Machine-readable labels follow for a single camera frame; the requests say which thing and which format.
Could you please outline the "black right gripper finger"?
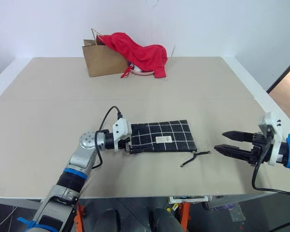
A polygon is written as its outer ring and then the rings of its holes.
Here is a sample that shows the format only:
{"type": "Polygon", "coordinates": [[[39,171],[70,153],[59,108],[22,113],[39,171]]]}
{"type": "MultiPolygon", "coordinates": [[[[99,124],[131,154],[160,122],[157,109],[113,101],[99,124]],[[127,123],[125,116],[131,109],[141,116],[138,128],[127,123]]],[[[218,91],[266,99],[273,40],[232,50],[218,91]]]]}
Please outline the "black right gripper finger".
{"type": "Polygon", "coordinates": [[[244,160],[248,163],[251,163],[252,158],[251,151],[242,150],[239,147],[226,144],[216,145],[214,146],[214,149],[226,157],[244,160]]]}
{"type": "Polygon", "coordinates": [[[243,131],[227,131],[222,133],[223,136],[239,142],[252,142],[253,141],[253,134],[243,131]]]}

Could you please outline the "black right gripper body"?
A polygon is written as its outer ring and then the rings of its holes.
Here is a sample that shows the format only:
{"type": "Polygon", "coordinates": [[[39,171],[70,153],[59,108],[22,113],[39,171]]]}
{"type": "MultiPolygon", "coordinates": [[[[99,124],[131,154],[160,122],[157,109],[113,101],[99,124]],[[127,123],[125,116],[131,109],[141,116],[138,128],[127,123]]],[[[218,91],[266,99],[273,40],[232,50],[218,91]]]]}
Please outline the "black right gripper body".
{"type": "Polygon", "coordinates": [[[249,164],[256,165],[261,155],[265,152],[267,146],[267,138],[262,133],[253,133],[251,143],[253,148],[251,149],[251,157],[249,164]]]}

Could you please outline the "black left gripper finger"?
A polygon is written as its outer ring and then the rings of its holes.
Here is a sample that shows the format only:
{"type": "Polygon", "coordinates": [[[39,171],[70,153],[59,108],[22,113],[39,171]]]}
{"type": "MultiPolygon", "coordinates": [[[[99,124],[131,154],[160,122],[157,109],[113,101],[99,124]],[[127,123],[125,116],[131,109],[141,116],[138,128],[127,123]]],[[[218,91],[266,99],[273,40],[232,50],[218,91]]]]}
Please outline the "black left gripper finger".
{"type": "Polygon", "coordinates": [[[146,150],[147,150],[147,146],[146,145],[142,145],[142,146],[132,146],[132,145],[130,145],[129,153],[130,154],[137,154],[137,153],[145,152],[146,150]]]}

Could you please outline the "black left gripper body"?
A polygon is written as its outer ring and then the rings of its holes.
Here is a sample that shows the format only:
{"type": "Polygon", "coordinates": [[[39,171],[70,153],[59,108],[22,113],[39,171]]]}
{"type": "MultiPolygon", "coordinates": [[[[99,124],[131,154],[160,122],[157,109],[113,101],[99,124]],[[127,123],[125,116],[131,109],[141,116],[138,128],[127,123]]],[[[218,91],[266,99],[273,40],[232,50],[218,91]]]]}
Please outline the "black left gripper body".
{"type": "Polygon", "coordinates": [[[119,150],[124,150],[126,153],[130,153],[130,150],[131,150],[131,137],[128,136],[127,138],[125,139],[120,139],[117,143],[118,145],[118,149],[119,150]]]}

